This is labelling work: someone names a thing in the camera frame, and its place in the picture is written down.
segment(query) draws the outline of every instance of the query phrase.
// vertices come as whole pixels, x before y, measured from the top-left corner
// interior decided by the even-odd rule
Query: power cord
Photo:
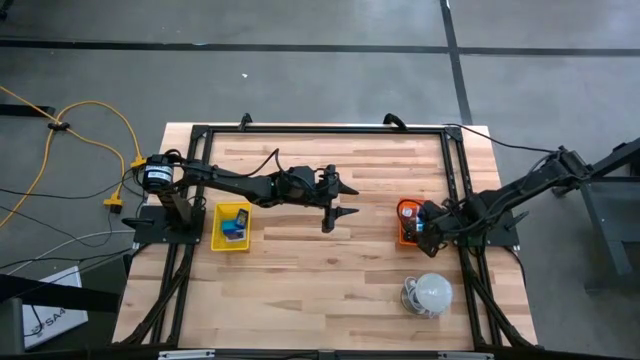
[[[488,135],[485,135],[485,134],[483,134],[481,132],[473,130],[473,129],[469,128],[469,127],[466,127],[464,125],[460,125],[460,124],[450,123],[450,124],[442,124],[442,125],[445,125],[445,126],[457,126],[459,128],[463,128],[463,129],[465,129],[467,131],[470,131],[470,132],[472,132],[472,133],[474,133],[476,135],[482,136],[485,139],[491,140],[492,142],[494,142],[494,143],[496,143],[498,145],[502,145],[504,147],[508,147],[508,148],[512,148],[512,149],[521,149],[521,150],[538,151],[538,152],[546,152],[546,153],[554,152],[553,150],[548,150],[548,149],[541,149],[541,148],[536,148],[536,147],[507,144],[507,143],[504,143],[502,141],[496,140],[496,139],[494,139],[494,138],[492,138],[492,137],[490,137]]]
[[[3,189],[0,188],[0,192],[5,192],[5,193],[9,193],[9,194],[14,194],[14,195],[24,195],[24,196],[35,196],[35,197],[46,197],[46,198],[53,198],[53,199],[64,199],[64,200],[84,200],[84,199],[90,199],[93,197],[96,197],[98,195],[104,194],[105,192],[109,191],[110,189],[113,189],[114,187],[118,186],[119,184],[124,183],[124,181],[129,180],[133,178],[133,176],[127,177],[127,178],[122,178],[120,179],[120,181],[118,181],[117,183],[113,184],[113,185],[109,185],[108,187],[96,192],[95,194],[91,194],[91,195],[82,195],[82,196],[64,196],[64,195],[52,195],[52,194],[41,194],[41,193],[31,193],[31,192],[20,192],[20,191],[14,191],[14,190],[8,190],[8,189]]]
[[[31,334],[26,334],[26,335],[24,335],[24,337],[40,335],[42,330],[44,330],[44,324],[42,324],[42,320],[40,320],[40,316],[38,316],[38,312],[36,311],[36,307],[31,305],[31,311],[33,311],[33,315],[36,317],[36,320],[38,321],[38,331],[36,331],[34,333],[31,333]]]
[[[133,130],[133,128],[131,127],[131,124],[129,123],[129,121],[127,120],[127,118],[124,117],[124,115],[122,115],[120,112],[118,112],[115,108],[113,108],[112,106],[99,102],[99,101],[83,101],[83,102],[79,102],[79,103],[75,103],[72,105],[67,106],[66,108],[64,108],[56,117],[53,117],[51,115],[49,115],[48,113],[42,111],[40,108],[38,108],[37,106],[35,106],[34,104],[32,104],[31,102],[27,101],[26,99],[23,99],[22,97],[16,95],[15,93],[13,93],[12,91],[8,90],[7,88],[0,86],[0,90],[2,90],[3,92],[7,93],[8,95],[18,99],[19,101],[23,102],[24,104],[28,105],[29,107],[31,107],[32,109],[34,109],[35,111],[38,111],[39,113],[41,113],[42,115],[44,115],[45,117],[47,117],[49,120],[51,120],[53,123],[49,124],[49,128],[51,129],[49,131],[49,135],[47,136],[47,141],[45,144],[45,155],[43,157],[42,160],[42,165],[40,166],[40,172],[38,173],[38,175],[36,176],[35,180],[31,183],[31,185],[29,186],[27,193],[31,193],[31,191],[33,191],[33,189],[35,188],[35,186],[38,184],[38,182],[40,181],[40,178],[42,177],[42,174],[44,173],[44,170],[47,166],[47,162],[48,162],[48,158],[49,158],[49,151],[50,151],[50,147],[51,147],[51,142],[53,139],[53,135],[55,132],[59,131],[59,130],[63,130],[63,131],[67,131],[69,133],[71,133],[73,136],[75,136],[76,138],[78,138],[79,140],[86,142],[88,144],[92,144],[92,145],[96,145],[99,147],[102,147],[104,149],[109,150],[110,152],[112,152],[114,155],[116,155],[116,157],[118,157],[118,159],[120,160],[120,170],[121,170],[121,175],[124,177],[124,173],[125,173],[125,165],[124,165],[124,158],[122,156],[122,154],[120,154],[116,149],[114,149],[113,147],[103,144],[101,142],[98,141],[94,141],[91,139],[87,139],[83,136],[81,136],[80,134],[78,134],[77,132],[75,132],[74,130],[69,128],[69,125],[67,123],[63,123],[62,119],[64,118],[64,115],[71,109],[82,106],[82,105],[98,105],[98,106],[102,106],[105,107],[109,110],[111,110],[113,113],[115,113],[118,117],[120,117],[120,119],[122,119],[122,121],[125,123],[125,125],[127,126],[127,128],[129,129],[129,132],[131,133],[131,137],[133,138],[133,142],[134,142],[134,146],[135,146],[135,151],[136,151],[136,159],[135,161],[131,164],[131,167],[138,167],[142,164],[145,163],[145,159],[144,157],[142,157],[142,154],[140,152],[140,146],[138,144],[138,139],[137,136],[135,134],[135,131]],[[120,192],[121,192],[121,188],[122,188],[123,184],[118,185],[116,191],[111,195],[111,197],[109,197],[108,199],[103,201],[103,204],[106,206],[110,207],[110,210],[112,211],[119,211],[117,209],[121,209],[123,202],[120,199]],[[14,206],[13,210],[18,210],[20,208],[20,206],[22,206],[22,204],[24,203],[24,201],[26,200],[26,196],[23,196],[20,201]],[[2,222],[0,222],[0,228],[2,226],[4,226],[7,221],[9,221],[9,219],[11,219],[11,217],[13,216],[13,212],[9,213],[4,220],[2,220]]]
[[[84,239],[89,239],[89,238],[93,238],[93,237],[97,237],[97,236],[102,236],[102,235],[109,235],[109,234],[112,234],[112,235],[119,235],[119,234],[133,234],[134,232],[135,232],[135,230],[113,230],[113,231],[102,231],[102,232],[97,232],[97,233],[92,233],[92,234],[87,234],[87,235],[78,236],[78,238],[77,238],[77,239],[78,239],[78,240],[84,240]],[[71,240],[65,241],[65,242],[63,242],[62,244],[57,245],[57,246],[55,246],[55,247],[53,247],[53,248],[51,248],[51,249],[49,249],[49,250],[47,250],[47,251],[43,252],[42,254],[40,254],[40,255],[36,256],[36,257],[35,257],[35,258],[33,258],[33,259],[29,259],[29,260],[20,260],[19,262],[21,262],[21,263],[22,263],[22,265],[20,265],[20,266],[18,266],[17,268],[15,268],[15,269],[13,269],[13,270],[9,271],[9,272],[7,273],[7,275],[13,275],[13,274],[15,274],[16,272],[20,271],[21,269],[24,269],[25,267],[29,266],[29,265],[30,265],[30,264],[32,264],[33,262],[35,262],[35,261],[40,261],[40,259],[42,259],[43,257],[45,257],[45,256],[47,256],[47,255],[49,255],[49,254],[51,254],[52,252],[54,252],[54,251],[56,251],[56,250],[62,249],[62,248],[63,248],[63,247],[65,247],[65,246],[68,246],[68,245],[70,245],[70,244],[73,244],[74,242],[77,242],[77,240],[75,240],[75,239],[71,239]]]
[[[10,297],[10,298],[9,298],[9,299],[7,299],[7,300],[15,299],[15,298],[17,298],[17,297],[23,296],[23,295],[28,294],[28,293],[30,293],[30,292],[33,292],[33,291],[39,290],[39,289],[41,289],[41,288],[43,288],[43,287],[45,287],[45,286],[47,286],[47,285],[54,284],[54,283],[56,283],[56,282],[58,282],[58,281],[60,281],[60,280],[62,280],[62,279],[64,279],[64,278],[66,278],[67,276],[71,276],[71,275],[76,274],[76,273],[83,273],[83,272],[85,272],[85,271],[87,271],[87,270],[93,269],[93,268],[95,268],[95,267],[97,267],[97,266],[99,266],[99,265],[101,265],[101,264],[103,264],[103,263],[105,263],[105,262],[107,262],[107,261],[109,261],[109,260],[113,259],[114,257],[116,257],[116,256],[118,256],[118,255],[124,254],[124,253],[125,253],[125,252],[127,252],[127,251],[131,251],[131,248],[123,249],[123,250],[120,250],[120,251],[117,251],[117,252],[114,252],[114,253],[111,253],[111,254],[105,254],[105,256],[106,256],[106,258],[105,258],[105,259],[102,259],[102,260],[100,260],[100,261],[97,261],[97,262],[96,262],[96,263],[94,263],[94,264],[91,264],[91,265],[85,266],[85,267],[84,267],[84,268],[82,268],[82,269],[78,268],[78,270],[72,271],[72,272],[70,272],[70,273],[68,273],[68,274],[65,274],[65,275],[63,275],[63,276],[61,276],[61,277],[59,277],[59,278],[57,278],[57,279],[54,279],[54,280],[48,281],[48,282],[46,282],[46,283],[44,283],[44,284],[42,284],[42,285],[40,285],[40,286],[36,286],[35,288],[32,288],[32,289],[29,289],[29,290],[23,291],[23,292],[21,292],[21,293],[19,293],[19,294],[17,294],[17,295],[14,295],[14,296]]]
[[[73,240],[75,240],[75,241],[79,242],[80,244],[82,244],[82,245],[84,245],[84,246],[95,248],[95,247],[99,247],[99,246],[102,246],[102,245],[103,245],[103,244],[101,244],[101,245],[96,246],[96,245],[87,244],[87,243],[83,242],[82,240],[79,240],[77,237],[75,237],[75,236],[73,236],[73,235],[69,234],[68,232],[66,232],[66,231],[64,231],[64,230],[60,230],[60,229],[58,229],[58,228],[57,228],[57,227],[55,227],[55,226],[49,225],[49,224],[47,224],[47,223],[45,223],[45,222],[42,222],[42,221],[40,221],[40,220],[38,220],[38,219],[36,219],[36,218],[33,218],[33,217],[29,216],[29,215],[25,215],[25,214],[23,214],[23,213],[21,213],[21,212],[18,212],[18,211],[15,211],[15,210],[11,210],[11,209],[9,209],[9,208],[7,208],[7,207],[4,207],[4,206],[2,206],[2,205],[0,205],[0,209],[3,209],[3,210],[6,210],[6,211],[9,211],[9,212],[11,212],[11,213],[13,213],[13,214],[16,214],[16,215],[18,215],[18,216],[22,216],[22,217],[23,217],[23,218],[25,218],[25,219],[31,220],[31,221],[33,221],[33,222],[35,222],[35,223],[38,223],[38,224],[40,224],[40,225],[42,225],[42,226],[48,227],[49,229],[51,229],[51,230],[53,230],[53,231],[55,231],[55,232],[58,232],[58,233],[60,233],[60,234],[63,234],[63,235],[66,235],[66,236],[68,236],[68,237],[72,238]]]
[[[110,254],[102,254],[102,255],[94,255],[94,256],[87,256],[87,257],[81,257],[81,258],[66,258],[66,257],[43,257],[43,258],[33,258],[33,259],[24,259],[24,260],[18,260],[18,261],[14,261],[12,263],[9,264],[5,264],[0,266],[0,270],[4,270],[8,267],[12,267],[14,265],[19,265],[19,264],[23,264],[23,263],[27,263],[27,262],[37,262],[37,261],[52,261],[52,260],[61,260],[61,261],[77,261],[79,263],[82,263],[84,261],[87,260],[93,260],[93,259],[100,259],[106,256],[111,256],[113,255],[112,253]]]
[[[518,254],[513,251],[513,249],[509,246],[505,246],[504,247],[505,250],[507,250],[508,252],[511,253],[511,255],[513,255],[513,257],[516,259],[516,261],[518,262],[518,265],[520,265],[520,272],[522,272],[522,282],[524,283],[524,287],[527,287],[527,275],[524,272],[524,265],[522,264],[522,260],[520,259],[520,256],[518,256]]]

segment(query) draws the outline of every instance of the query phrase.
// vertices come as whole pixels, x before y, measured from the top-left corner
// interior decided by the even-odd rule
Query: yellow container
[[[228,242],[227,237],[222,233],[222,221],[234,220],[238,215],[238,210],[244,209],[249,213],[247,221],[246,239],[237,242]],[[213,231],[211,232],[211,250],[213,251],[247,251],[249,250],[249,240],[251,235],[251,203],[217,203],[216,211],[213,215]]]

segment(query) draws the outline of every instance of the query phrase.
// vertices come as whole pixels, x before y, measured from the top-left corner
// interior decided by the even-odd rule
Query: yellow cable
[[[120,119],[122,119],[122,121],[124,121],[125,125],[127,126],[127,128],[129,129],[129,133],[131,133],[131,137],[133,138],[133,143],[135,146],[135,151],[136,151],[136,160],[132,163],[132,167],[136,167],[136,166],[140,166],[144,163],[145,159],[142,157],[142,153],[140,152],[140,146],[138,144],[138,138],[136,136],[135,131],[133,130],[133,128],[131,127],[131,124],[129,123],[129,120],[127,120],[126,117],[124,117],[124,115],[122,115],[118,110],[116,110],[114,107],[105,104],[103,102],[100,101],[93,101],[93,100],[89,100],[89,101],[82,101],[79,103],[75,103],[75,104],[71,104],[69,106],[67,106],[66,108],[64,108],[57,117],[53,117],[49,114],[47,114],[46,112],[42,111],[40,108],[38,108],[37,106],[35,106],[34,104],[32,104],[31,102],[27,101],[26,99],[23,99],[22,97],[18,96],[17,94],[13,93],[12,91],[10,91],[9,89],[5,88],[4,86],[0,86],[0,90],[4,91],[5,93],[13,96],[14,98],[20,100],[21,102],[27,104],[28,106],[30,106],[31,108],[33,108],[34,110],[36,110],[37,112],[41,113],[42,115],[44,115],[45,117],[49,118],[51,121],[53,121],[56,124],[60,124],[62,121],[61,119],[63,118],[63,116],[71,109],[76,108],[78,106],[81,105],[99,105],[99,106],[103,106],[109,110],[111,110],[113,113],[115,113],[116,115],[118,115],[118,117],[120,117]],[[101,142],[98,141],[94,141],[94,140],[90,140],[87,139],[83,136],[81,136],[80,134],[78,134],[77,132],[69,129],[67,130],[68,132],[70,132],[73,136],[75,136],[76,138],[80,139],[81,141],[84,141],[88,144],[92,144],[92,145],[96,145],[96,146],[100,146],[104,149],[107,149],[109,151],[111,151],[113,154],[115,154],[119,159],[120,159],[120,176],[124,177],[124,157],[122,156],[122,154],[120,154],[120,152],[118,152],[116,149],[114,149],[113,147],[103,144]],[[33,188],[35,188],[35,186],[38,184],[38,182],[40,181],[40,178],[42,177],[42,174],[44,173],[44,169],[46,168],[47,165],[47,161],[48,161],[48,157],[49,157],[49,149],[51,146],[51,139],[53,138],[55,131],[51,130],[49,132],[49,137],[47,138],[47,143],[46,143],[46,148],[45,148],[45,157],[43,159],[42,162],[42,166],[40,169],[40,173],[38,174],[38,176],[36,177],[36,179],[33,181],[33,183],[31,184],[31,186],[29,187],[29,189],[27,190],[26,194],[24,195],[20,201],[16,204],[16,206],[13,208],[13,211],[17,211],[20,206],[22,205],[22,203],[24,202],[24,200],[26,200],[26,198],[29,196],[28,194],[31,193],[31,191],[33,190]],[[120,192],[122,190],[122,184],[118,185],[118,187],[116,188],[116,191],[111,195],[110,199],[107,199],[104,201],[105,205],[119,205],[122,206],[122,200],[120,200]],[[13,216],[13,212],[9,213],[9,215],[7,217],[5,217],[5,219],[0,223],[0,228],[2,226],[4,226],[4,224],[11,218],[11,216]]]
[[[33,191],[33,188],[36,187],[36,185],[40,181],[40,178],[42,177],[42,174],[44,173],[44,169],[47,167],[47,161],[49,160],[49,149],[51,148],[51,141],[53,140],[53,134],[54,133],[55,133],[55,131],[49,130],[49,136],[47,136],[47,142],[44,145],[44,158],[42,159],[42,165],[40,166],[40,172],[38,173],[38,176],[36,176],[36,179],[33,180],[33,182],[31,183],[31,186],[29,186],[29,189],[27,190],[27,194],[30,194],[31,191]],[[20,201],[18,201],[18,203],[16,204],[16,206],[13,207],[13,211],[18,211],[18,209],[20,208],[20,206],[22,206],[22,203],[27,199],[27,197],[29,197],[29,195],[23,195],[22,198],[20,199]],[[10,212],[4,218],[4,220],[2,220],[2,222],[0,222],[0,228],[3,227],[4,224],[6,224],[7,221],[9,221],[9,219],[11,219],[11,217],[14,214],[13,211]]]
[[[100,101],[94,101],[94,100],[87,100],[87,101],[81,101],[75,104],[71,104],[69,106],[67,106],[66,108],[64,108],[60,114],[58,115],[58,119],[61,119],[64,114],[81,105],[99,105],[102,107],[105,107],[109,110],[111,110],[114,114],[118,115],[118,117],[120,117],[120,119],[122,119],[122,121],[124,121],[125,125],[127,125],[127,128],[129,128],[129,133],[131,133],[131,137],[133,138],[133,144],[135,145],[136,148],[136,156],[138,157],[142,157],[142,153],[140,152],[140,146],[138,145],[138,137],[136,136],[136,132],[133,130],[133,128],[131,127],[131,124],[129,123],[129,120],[127,120],[126,117],[124,117],[124,115],[122,115],[118,110],[116,110],[113,106],[109,105],[109,104],[105,104],[103,102]]]
[[[77,132],[75,132],[75,131],[73,131],[71,129],[68,129],[67,132],[73,134],[73,136],[77,137],[78,139],[80,139],[80,140],[82,140],[82,141],[84,141],[84,142],[86,142],[88,144],[93,144],[93,145],[96,145],[96,146],[100,146],[100,147],[105,148],[105,149],[111,151],[112,153],[114,153],[120,159],[120,176],[124,177],[124,158],[122,157],[122,154],[120,154],[118,152],[118,150],[112,148],[111,146],[109,146],[107,144],[103,144],[101,142],[97,142],[97,141],[94,141],[94,140],[87,139],[87,138],[79,135]],[[116,188],[116,191],[114,192],[114,194],[116,195],[116,198],[120,197],[120,190],[121,189],[122,189],[122,183],[120,183],[120,185],[118,185],[118,187]]]

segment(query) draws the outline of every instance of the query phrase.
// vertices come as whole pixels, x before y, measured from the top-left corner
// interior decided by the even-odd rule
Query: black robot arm
[[[173,169],[184,171],[182,179],[173,182]],[[315,173],[321,171],[316,183]],[[172,226],[188,225],[190,204],[179,196],[189,186],[205,186],[244,196],[251,203],[270,208],[280,204],[312,206],[324,209],[322,231],[330,232],[337,218],[357,212],[357,209],[332,208],[331,202],[339,194],[357,195],[358,191],[344,185],[335,165],[313,170],[308,166],[281,169],[269,175],[251,176],[237,174],[216,165],[203,164],[199,160],[186,160],[177,152],[152,155],[144,167],[142,187],[157,195],[167,210],[167,220]]]
[[[500,189],[485,190],[458,203],[446,200],[444,206],[427,201],[419,213],[426,226],[416,234],[418,247],[434,257],[442,243],[483,236],[505,212],[549,188],[577,188],[591,173],[591,166],[575,151],[561,147],[540,159],[525,176]]]

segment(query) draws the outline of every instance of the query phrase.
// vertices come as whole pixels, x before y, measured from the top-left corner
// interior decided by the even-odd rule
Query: concrete floor
[[[493,47],[640,47],[640,5],[633,0],[450,0],[458,44]],[[0,24],[1,37],[254,44],[446,45],[436,0],[21,0]],[[446,54],[142,52],[3,48],[0,84],[58,109],[96,99],[126,114],[143,152],[158,149],[169,121],[379,123],[393,112],[408,123],[460,122]],[[461,56],[474,124],[514,144],[578,150],[586,161],[640,135],[640,58]],[[0,94],[0,103],[14,103]],[[79,109],[68,121],[83,135],[133,158],[116,117]],[[26,189],[42,159],[47,129],[38,119],[0,122],[0,186]],[[504,183],[537,159],[495,147]],[[111,154],[56,136],[39,192],[88,194],[118,180]],[[15,196],[0,194],[11,207]],[[28,200],[22,211],[79,236],[108,229],[102,198]],[[137,204],[125,192],[125,201]],[[521,206],[518,228],[528,294],[541,345],[554,350],[640,357],[639,298],[588,297],[583,283],[601,269],[579,194],[550,194]],[[125,214],[135,206],[127,206]],[[119,221],[114,228],[121,229]],[[0,231],[0,264],[30,258],[66,241],[14,217]],[[69,246],[58,256],[126,248]],[[35,264],[39,278],[68,263]]]

